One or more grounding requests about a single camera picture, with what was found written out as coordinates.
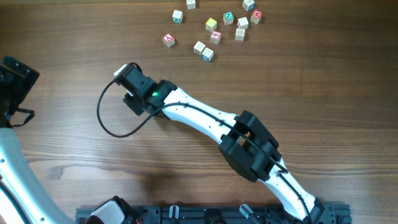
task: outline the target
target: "wood grain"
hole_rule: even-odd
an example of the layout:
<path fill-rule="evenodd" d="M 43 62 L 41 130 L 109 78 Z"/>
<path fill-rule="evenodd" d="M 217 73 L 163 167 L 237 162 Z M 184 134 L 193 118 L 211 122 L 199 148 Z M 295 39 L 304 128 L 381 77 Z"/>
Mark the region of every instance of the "wood grain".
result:
<path fill-rule="evenodd" d="M 248 110 L 277 138 L 287 167 L 324 201 L 351 205 L 354 223 L 396 223 L 398 214 L 398 5 L 394 1 L 258 1 L 260 24 L 245 41 L 222 14 L 241 1 L 0 7 L 0 55 L 41 72 L 23 102 L 36 111 L 16 129 L 31 168 L 70 217 L 113 195 L 132 205 L 278 203 L 229 168 L 217 145 L 184 124 L 152 119 L 116 139 L 99 126 L 98 97 L 127 62 L 194 98 Z M 183 11 L 173 24 L 172 11 Z M 220 45 L 210 43 L 209 17 Z M 162 36 L 176 44 L 168 48 Z M 215 52 L 193 53 L 197 41 Z M 101 115 L 125 133 L 144 117 L 113 86 Z M 22 121 L 16 116 L 13 122 Z"/>

